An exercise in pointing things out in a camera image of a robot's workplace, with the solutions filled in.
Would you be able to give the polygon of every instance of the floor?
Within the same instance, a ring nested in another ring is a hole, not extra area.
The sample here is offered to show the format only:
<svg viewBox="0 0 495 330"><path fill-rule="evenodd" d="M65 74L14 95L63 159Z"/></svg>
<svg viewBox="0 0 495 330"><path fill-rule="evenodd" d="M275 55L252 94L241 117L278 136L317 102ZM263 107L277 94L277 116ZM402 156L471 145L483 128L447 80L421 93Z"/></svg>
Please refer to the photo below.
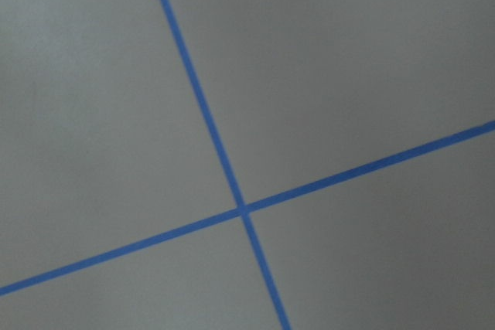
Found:
<svg viewBox="0 0 495 330"><path fill-rule="evenodd" d="M492 329L493 0L0 0L8 329Z"/></svg>

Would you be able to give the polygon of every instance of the diagonal blue line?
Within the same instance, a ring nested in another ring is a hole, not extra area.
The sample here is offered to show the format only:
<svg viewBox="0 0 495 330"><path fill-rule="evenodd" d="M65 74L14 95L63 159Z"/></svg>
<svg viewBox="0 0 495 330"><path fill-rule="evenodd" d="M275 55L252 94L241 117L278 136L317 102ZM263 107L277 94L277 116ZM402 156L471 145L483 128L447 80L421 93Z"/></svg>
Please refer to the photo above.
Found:
<svg viewBox="0 0 495 330"><path fill-rule="evenodd" d="M134 253L135 251L143 250L148 247L152 247L153 245L157 245L159 243L163 243L165 241L172 240L177 237L184 236L186 234L198 230L202 230L204 228L211 227L222 222L226 222L233 218L237 218L238 216L239 216L239 211L237 209L232 209L223 212L221 214L217 214L215 216L211 216L209 218L205 218L197 222L190 223L179 228L175 228L174 230L160 233L159 235L155 235L147 239L137 241L135 243L130 243L129 245L125 245L123 247L110 250L106 253L98 254L95 255L94 257L83 259L76 263L72 263L57 268L55 270L49 270L48 272L45 272L43 274L38 274L36 276L27 278L25 280L15 282L13 284L4 287L0 287L0 297L2 295L10 294L14 291L19 291L30 286L41 284L45 281L49 281L57 277L65 276L66 274L72 274L73 272L76 272L78 270L83 270L85 268L89 268L97 264L102 264L106 261L113 260L115 258L119 258L124 255L128 255L130 253Z"/></svg>
<svg viewBox="0 0 495 330"><path fill-rule="evenodd" d="M289 330L291 327L288 322L288 317L285 313L282 300L280 298L280 295L278 294L273 276L271 275L271 272L268 268L268 262L266 261L265 255L263 254L260 241L249 216L249 211L244 203L241 189L237 183L234 170L230 165L230 161L227 156L227 152L225 151L224 144L220 139L220 134L218 133L217 126L215 125L215 121L208 106L207 99L205 98L203 89L201 88L198 76L196 75L193 61L189 56L189 52L186 48L186 43L184 42L182 33L180 32L179 23L177 22L177 19L172 10L172 5L170 3L170 0L160 0L160 2L162 3L163 11L166 15L166 18L169 21L170 29L172 31L173 38L176 41L177 49L179 50L179 54L183 60L184 67L189 77L191 86L193 87L194 94L196 95L201 113L203 114L203 118L207 124L208 131L210 132L211 139L217 151L218 158L220 159L220 163L224 170L225 176L227 177L230 190L232 191L237 209L239 210L242 221L244 223L244 228L246 229L247 236L251 242L256 261L258 262L261 273L265 280L268 293L270 294L271 300L275 307L275 311L277 312L278 319L282 325L282 328L284 330Z"/></svg>
<svg viewBox="0 0 495 330"><path fill-rule="evenodd" d="M395 155L387 156L386 158L376 160L375 162L369 162L365 165L358 166L357 168L346 170L345 172L331 175L330 177L326 177L318 181L308 183L306 185L301 185L294 189L281 192L277 195L269 196L266 199L252 202L247 205L247 209L250 212L254 212L256 210L268 208L269 206L273 206L275 204L279 204L281 202L294 199L296 197L300 197L311 192L315 192L319 189L324 189L326 187L330 187L331 185L336 185L337 183L361 177L362 175L371 172L376 172L377 170L387 168L388 166L395 165L399 162L405 162L406 160L428 154L429 152L437 151L441 148L452 146L462 141L467 141L482 134L490 133L491 131L495 131L495 121L490 121L488 123L480 125L479 127L470 128L465 131L452 134L448 137L440 138L436 141L410 148Z"/></svg>

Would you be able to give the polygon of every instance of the blue tape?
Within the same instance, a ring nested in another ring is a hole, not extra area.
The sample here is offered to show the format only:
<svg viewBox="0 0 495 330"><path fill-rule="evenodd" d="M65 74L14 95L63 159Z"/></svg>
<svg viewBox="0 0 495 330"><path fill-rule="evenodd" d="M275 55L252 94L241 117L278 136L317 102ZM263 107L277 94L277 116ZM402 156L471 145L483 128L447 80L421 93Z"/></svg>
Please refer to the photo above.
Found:
<svg viewBox="0 0 495 330"><path fill-rule="evenodd" d="M436 151L441 148L448 147L462 141L467 141L468 139L478 137L482 134L490 133L491 131L495 131L495 121L490 121L486 124L480 125L479 127L470 128L465 131L452 134L448 137L440 138L437 139L436 141L432 141L424 145L420 145L418 147L414 147L409 150L399 152L395 155L387 156L386 158L376 160L375 162L370 162L368 164L358 166L357 168L346 170L345 172L331 175L330 177L326 177L318 181L311 182L306 185L301 185L294 189L281 192L277 195L267 197L266 199L252 202L247 205L247 208L250 212L268 208L269 206L273 206L275 204L279 204L281 202L288 201L290 199L294 199L296 197L300 197L308 193L318 191L319 189L324 189L326 187L330 187L331 185L336 185L337 183L341 183L353 178L361 177L362 175L371 172L376 172L377 170L380 170L382 168L387 168L388 166L395 165L399 162L405 162L406 160L410 160L412 158L416 158L418 156L428 154L429 152Z"/></svg>
<svg viewBox="0 0 495 330"><path fill-rule="evenodd" d="M193 66L193 61L189 56L189 52L184 42L182 33L180 32L179 24L172 10L172 5L170 3L170 0L160 0L160 2L162 3L165 16L169 21L170 29L172 31L173 38L176 41L177 49L179 50L179 54L182 58L184 67L187 72L187 76L189 77L189 81L191 83L191 86L193 87L194 94L196 95L196 99L200 106L201 113L203 114L203 118L207 124L208 131L210 132L211 139L217 151L218 158L220 159L222 169L224 170L225 176L230 186L230 190L232 191L232 195L237 205L237 209L239 210L242 221L244 223L244 227L246 229L247 236L251 242L251 246L253 248L256 261L258 262L263 278L265 279L268 293L270 294L271 300L277 312L278 319L282 325L282 328L284 330L289 330L291 327L288 322L288 317L287 314L285 313L282 300L278 294L273 276L271 275L271 272L268 268L268 262L266 261L265 255L263 254L260 241L254 229L251 218L249 216L249 211L244 203L244 198L242 197L241 189L235 177L234 170L230 165L227 152L225 151L224 144L220 138L220 134L218 133L217 126L215 125L215 121L213 119L213 115L211 114L210 108L207 103L207 99L205 98L203 89L201 88L198 76L196 75L196 71Z"/></svg>
<svg viewBox="0 0 495 330"><path fill-rule="evenodd" d="M15 282L14 284L0 287L0 297L2 295L10 294L14 291L19 291L30 286L41 284L45 281L53 280L54 278L57 277L65 276L66 274L72 274L73 272L76 272L78 270L83 270L85 268L89 268L97 264L102 264L109 260L113 260L115 258L119 258L124 255L134 253L135 251L138 250L143 250L148 247L152 247L153 245L157 245L159 243L163 243L165 241L172 240L177 237L184 236L188 233L202 230L204 228L211 227L216 224L226 222L228 220L237 217L239 217L239 211L237 209L232 209L227 212L220 213L215 216L211 216L209 218L205 218L179 228L175 228L174 230L160 233L159 235L155 235L147 239L137 241L135 243L130 243L129 245L125 245L124 247L119 247L117 249L110 250L106 253L98 254L95 255L94 257L83 259L76 263L72 263L57 268L55 270L50 270L48 272L45 272L44 274L38 274L31 278L27 278L25 280Z"/></svg>

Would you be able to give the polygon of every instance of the blue line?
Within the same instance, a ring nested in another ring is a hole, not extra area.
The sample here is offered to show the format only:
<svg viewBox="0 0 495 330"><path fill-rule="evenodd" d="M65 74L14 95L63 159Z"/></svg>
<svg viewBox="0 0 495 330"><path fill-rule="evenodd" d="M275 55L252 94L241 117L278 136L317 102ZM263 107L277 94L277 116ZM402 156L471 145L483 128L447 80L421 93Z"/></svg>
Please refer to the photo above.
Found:
<svg viewBox="0 0 495 330"><path fill-rule="evenodd" d="M285 313L282 300L278 294L273 276L271 275L271 272L268 268L268 262L266 261L265 255L263 254L260 241L249 216L248 208L244 203L244 198L242 197L241 189L235 177L234 170L230 165L227 152L225 151L223 142L220 139L220 134L218 133L217 126L215 125L213 115L211 114L210 108L208 107L207 99L205 98L205 94L200 85L200 80L196 75L193 61L189 56L189 52L187 50L186 43L184 42L182 33L180 32L179 23L177 22L177 19L174 15L172 5L170 3L170 0L160 0L160 2L162 3L165 16L169 21L170 29L172 31L173 38L176 41L177 49L179 50L179 54L183 60L183 64L189 77L189 81L193 87L197 102L203 114L203 118L207 124L208 131L210 132L210 136L217 151L218 158L220 159L220 163L222 165L228 184L230 186L230 190L232 191L232 195L237 205L237 210L239 210L242 221L244 223L244 227L246 229L246 233L251 242L254 255L261 269L263 278L265 279L268 293L270 294L271 300L273 301L278 319L284 330L290 330L291 327L288 322L288 317Z"/></svg>
<svg viewBox="0 0 495 330"><path fill-rule="evenodd" d="M110 250L106 253L95 255L94 257L90 257L87 259L80 260L76 263L72 263L55 270L49 270L44 274L38 274L36 276L27 278L22 281L15 282L14 284L10 284L4 287L0 287L0 297L2 295L10 294L14 291L19 291L25 289L27 287L31 287L37 284L41 284L45 281L53 280L54 278L65 276L66 274L72 274L78 270L83 270L85 268L89 268L95 266L97 264L102 264L109 260L113 260L118 257L122 257L124 255L128 255L130 253L134 253L138 250L143 250L153 245L157 245L159 243L163 243L168 240L175 239L180 236L184 236L186 234L202 230L207 227L214 226L216 224L226 222L233 218L237 218L239 216L239 211L237 209L232 209L215 216L211 216L209 218L205 218L199 220L197 222L187 224L185 226L175 228L174 230L170 230L168 232L160 233L159 235L155 235L149 237L144 240L137 241L135 243L130 243L129 245L125 245L124 247L119 247L117 249Z"/></svg>
<svg viewBox="0 0 495 330"><path fill-rule="evenodd" d="M273 206L275 204L279 204L281 202L294 199L296 197L300 197L311 192L315 192L319 189L324 189L326 187L330 187L331 185L336 185L337 183L361 177L362 175L365 175L367 173L376 172L377 170L387 168L388 166L395 165L399 162L405 162L406 160L428 154L429 152L433 152L459 142L467 141L482 134L490 133L491 131L495 131L495 121L490 121L486 124L480 125L479 127L470 128L465 131L450 135L448 137L440 138L436 141L432 141L418 147L410 148L395 155L387 156L386 158L376 160L375 162L370 162L368 164L358 166L357 168L346 170L345 172L331 175L330 177L326 177L318 181L281 192L277 195L269 196L266 199L258 200L248 204L247 208L250 212L268 208L269 206Z"/></svg>

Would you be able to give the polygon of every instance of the gray surface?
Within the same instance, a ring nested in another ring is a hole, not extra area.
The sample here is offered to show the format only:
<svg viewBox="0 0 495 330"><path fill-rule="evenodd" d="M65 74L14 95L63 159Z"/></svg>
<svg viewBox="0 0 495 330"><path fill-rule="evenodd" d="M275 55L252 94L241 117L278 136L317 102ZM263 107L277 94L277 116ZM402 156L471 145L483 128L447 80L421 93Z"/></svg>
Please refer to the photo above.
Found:
<svg viewBox="0 0 495 330"><path fill-rule="evenodd" d="M0 9L0 285L234 207L158 0Z"/></svg>
<svg viewBox="0 0 495 330"><path fill-rule="evenodd" d="M278 327L233 221L0 299L5 329Z"/></svg>
<svg viewBox="0 0 495 330"><path fill-rule="evenodd" d="M495 327L495 134L253 215L294 328Z"/></svg>
<svg viewBox="0 0 495 330"><path fill-rule="evenodd" d="M172 0L248 201L495 117L493 0Z"/></svg>

